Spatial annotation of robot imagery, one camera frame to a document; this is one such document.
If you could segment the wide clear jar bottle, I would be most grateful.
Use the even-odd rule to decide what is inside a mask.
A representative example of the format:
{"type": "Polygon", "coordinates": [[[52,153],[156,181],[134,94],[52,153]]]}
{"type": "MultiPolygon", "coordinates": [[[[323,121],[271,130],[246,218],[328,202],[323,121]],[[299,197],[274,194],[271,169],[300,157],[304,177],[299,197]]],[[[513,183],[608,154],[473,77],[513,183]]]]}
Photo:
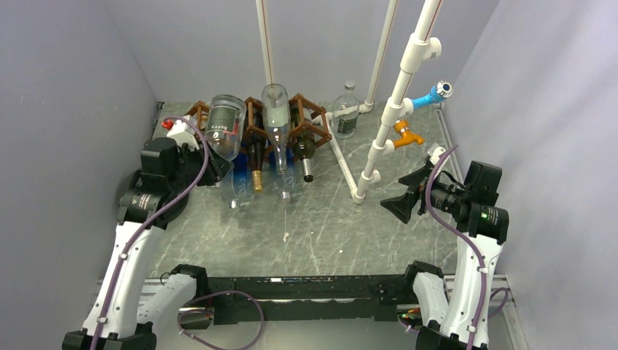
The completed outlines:
{"type": "Polygon", "coordinates": [[[208,145],[220,157],[234,160],[243,137],[246,105],[238,97],[228,94],[211,99],[205,137],[208,145]]]}

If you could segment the tall clear wine bottle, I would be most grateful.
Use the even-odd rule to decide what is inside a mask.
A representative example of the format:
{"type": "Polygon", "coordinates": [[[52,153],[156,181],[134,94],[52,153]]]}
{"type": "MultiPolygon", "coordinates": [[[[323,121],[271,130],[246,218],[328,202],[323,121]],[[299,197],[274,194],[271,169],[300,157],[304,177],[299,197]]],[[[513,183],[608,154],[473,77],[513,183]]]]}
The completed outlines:
{"type": "Polygon", "coordinates": [[[289,97],[283,85],[273,83],[262,90],[262,115],[265,132],[273,146],[280,174],[286,168],[286,147],[291,132],[289,97]]]}

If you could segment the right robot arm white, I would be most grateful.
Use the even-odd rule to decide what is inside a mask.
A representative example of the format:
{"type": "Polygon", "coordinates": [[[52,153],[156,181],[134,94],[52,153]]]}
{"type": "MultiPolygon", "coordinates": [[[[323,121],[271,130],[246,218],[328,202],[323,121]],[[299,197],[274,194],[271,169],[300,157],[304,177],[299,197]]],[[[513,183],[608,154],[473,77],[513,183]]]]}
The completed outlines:
{"type": "Polygon", "coordinates": [[[421,325],[417,349],[487,349],[491,283],[506,243],[507,210],[496,206],[502,170],[474,161],[463,183],[447,185],[430,180],[431,161],[399,179],[403,195],[380,205],[404,224],[412,216],[437,209],[456,223],[457,265],[453,290],[446,291],[444,274],[437,266],[415,261],[402,282],[402,294],[419,303],[421,325]]]}

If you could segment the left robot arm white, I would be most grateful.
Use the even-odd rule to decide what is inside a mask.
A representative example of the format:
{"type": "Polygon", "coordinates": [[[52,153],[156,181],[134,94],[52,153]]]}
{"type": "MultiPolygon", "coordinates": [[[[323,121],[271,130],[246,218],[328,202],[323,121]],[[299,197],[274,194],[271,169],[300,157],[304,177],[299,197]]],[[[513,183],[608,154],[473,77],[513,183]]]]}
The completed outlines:
{"type": "Polygon", "coordinates": [[[114,249],[101,288],[81,330],[66,333],[63,349],[155,349],[167,323],[211,291],[205,268],[179,265],[145,303],[147,270],[166,228],[186,208],[194,186],[221,181],[232,163],[212,148],[160,137],[145,143],[141,167],[119,199],[114,249]]]}

